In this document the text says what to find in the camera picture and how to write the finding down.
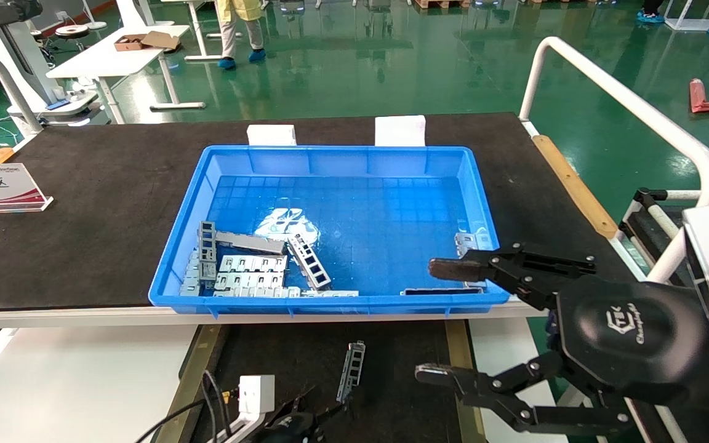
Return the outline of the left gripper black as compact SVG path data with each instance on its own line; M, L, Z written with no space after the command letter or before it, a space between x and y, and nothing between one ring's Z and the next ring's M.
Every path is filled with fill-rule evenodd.
M256 432L256 442L321 442L321 428L338 418L352 420L355 415L352 396L336 400L331 407L315 415L312 397L317 385L308 385L290 401L290 414Z

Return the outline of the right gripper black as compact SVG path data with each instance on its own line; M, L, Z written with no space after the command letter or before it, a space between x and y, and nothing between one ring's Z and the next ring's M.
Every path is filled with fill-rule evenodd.
M514 431L613 436L634 424L622 397L656 405L697 397L695 354L709 323L692 289L585 276L597 273L594 258L544 255L520 243L433 258L428 272L445 281L490 281L538 311L555 309L562 354L547 351L498 375L416 365L417 381L453 390L462 404L491 410ZM580 279L560 290L549 278ZM531 405L518 397L563 375L593 407Z

